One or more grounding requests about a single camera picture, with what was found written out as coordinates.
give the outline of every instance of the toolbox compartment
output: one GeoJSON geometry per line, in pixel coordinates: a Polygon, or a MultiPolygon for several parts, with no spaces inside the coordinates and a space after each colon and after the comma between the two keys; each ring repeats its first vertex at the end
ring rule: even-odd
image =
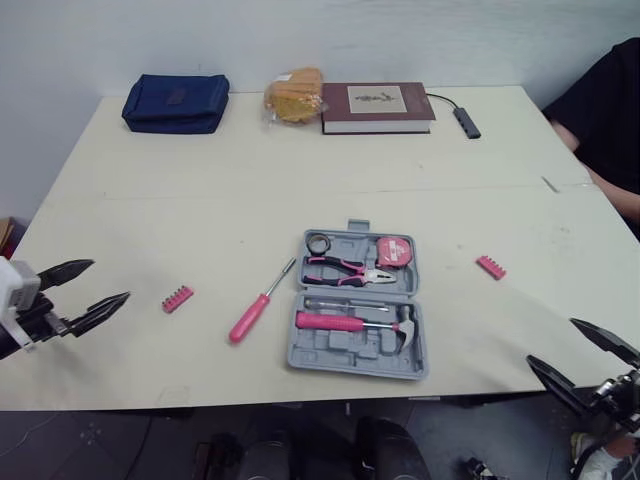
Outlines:
{"type": "Polygon", "coordinates": [[[288,363],[295,368],[374,375],[380,377],[420,380],[428,374],[424,319],[420,306],[412,297],[418,290],[415,242],[407,235],[369,232],[369,222],[350,220],[348,230],[307,230],[298,255],[298,283],[302,290],[294,302],[289,328],[288,363]],[[378,268],[396,277],[393,283],[367,283],[329,286],[305,283],[305,276],[339,279],[349,273],[327,266],[309,264],[306,240],[314,234],[324,234],[331,240],[325,256],[349,262],[362,262],[367,268],[378,268]],[[377,267],[376,242],[382,237],[400,237],[411,246],[412,258],[401,268],[377,267]],[[342,307],[307,308],[308,302],[342,304],[342,307]],[[383,307],[381,311],[366,307],[383,307]],[[413,341],[400,350],[403,335],[391,329],[365,328],[363,331],[338,331],[298,328],[298,312],[357,317],[366,322],[393,324],[402,320],[400,307],[408,306],[414,324],[413,341]]]}

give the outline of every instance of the black shirt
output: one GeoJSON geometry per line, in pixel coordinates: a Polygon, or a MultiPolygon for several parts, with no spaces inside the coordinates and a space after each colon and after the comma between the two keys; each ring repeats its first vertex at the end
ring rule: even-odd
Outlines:
{"type": "Polygon", "coordinates": [[[640,194],[640,38],[613,47],[544,114],[578,138],[581,162],[640,194]]]}

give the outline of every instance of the white table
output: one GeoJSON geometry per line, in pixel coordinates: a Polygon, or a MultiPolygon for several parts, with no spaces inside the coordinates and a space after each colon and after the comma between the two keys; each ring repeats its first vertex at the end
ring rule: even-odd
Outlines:
{"type": "Polygon", "coordinates": [[[232,95],[214,135],[182,137],[132,134],[119,117],[124,99],[104,99],[15,258],[36,269],[96,260],[51,290],[60,314],[133,295],[82,338],[52,339],[3,360],[0,408],[539,390],[528,353],[578,385],[625,371],[567,318],[640,346],[634,237],[522,89],[434,92],[466,107],[483,137],[467,140],[437,100],[431,135],[323,137],[317,124],[264,128],[261,95],[232,95]],[[416,240],[431,366],[424,381],[289,368],[295,275],[241,345],[226,341],[302,232],[341,229],[348,218],[416,240]],[[473,263],[482,254],[508,270],[502,281],[473,263]],[[182,284],[195,296],[164,314],[161,300],[182,284]]]}

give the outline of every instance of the hammer handle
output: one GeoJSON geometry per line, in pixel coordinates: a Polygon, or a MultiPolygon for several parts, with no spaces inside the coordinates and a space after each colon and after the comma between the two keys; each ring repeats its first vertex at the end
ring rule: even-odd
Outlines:
{"type": "Polygon", "coordinates": [[[296,327],[361,332],[364,330],[365,324],[361,318],[347,317],[345,315],[298,312],[296,315],[296,327]]]}

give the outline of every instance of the navy zipper bag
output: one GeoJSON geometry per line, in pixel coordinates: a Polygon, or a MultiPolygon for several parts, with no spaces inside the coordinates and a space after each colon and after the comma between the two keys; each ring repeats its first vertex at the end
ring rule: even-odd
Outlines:
{"type": "Polygon", "coordinates": [[[131,88],[122,118],[133,132],[213,133],[228,99],[224,75],[142,75],[131,88]]]}

